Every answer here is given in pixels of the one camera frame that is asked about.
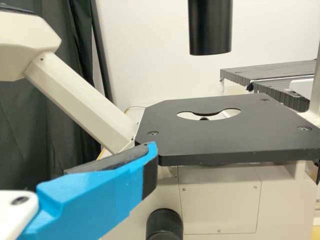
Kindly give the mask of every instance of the hole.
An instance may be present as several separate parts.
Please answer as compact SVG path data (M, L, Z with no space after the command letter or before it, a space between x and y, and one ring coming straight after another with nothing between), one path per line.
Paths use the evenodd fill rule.
M182 111L177 114L179 118L195 120L195 121L215 121L221 119L228 119L241 113L237 108L226 108L222 111L212 113L197 113L191 111Z
M300 129L301 131L304 131L304 132L312 130L312 128L309 126L298 126L298 129Z
M158 134L159 134L158 131L150 131L150 132L148 132L148 135L149 135L149 136L156 136L156 135L158 135Z
M27 196L20 196L20 197L17 197L15 200L13 200L11 202L11 205L20 205L20 204L25 203L28 200L29 200L29 198Z

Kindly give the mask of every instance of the blue plastic part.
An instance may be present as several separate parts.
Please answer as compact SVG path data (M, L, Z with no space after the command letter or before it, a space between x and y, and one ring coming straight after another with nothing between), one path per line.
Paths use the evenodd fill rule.
M157 157L148 153L114 170L68 174L36 187L39 211L18 239L94 240L102 237L142 201L144 165Z

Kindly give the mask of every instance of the microscope stage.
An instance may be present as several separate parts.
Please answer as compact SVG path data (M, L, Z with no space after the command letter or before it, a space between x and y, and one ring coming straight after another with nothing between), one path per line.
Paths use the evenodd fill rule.
M239 114L229 117L228 110ZM320 159L320 129L264 93L166 100L147 107L135 143L151 141L161 166Z

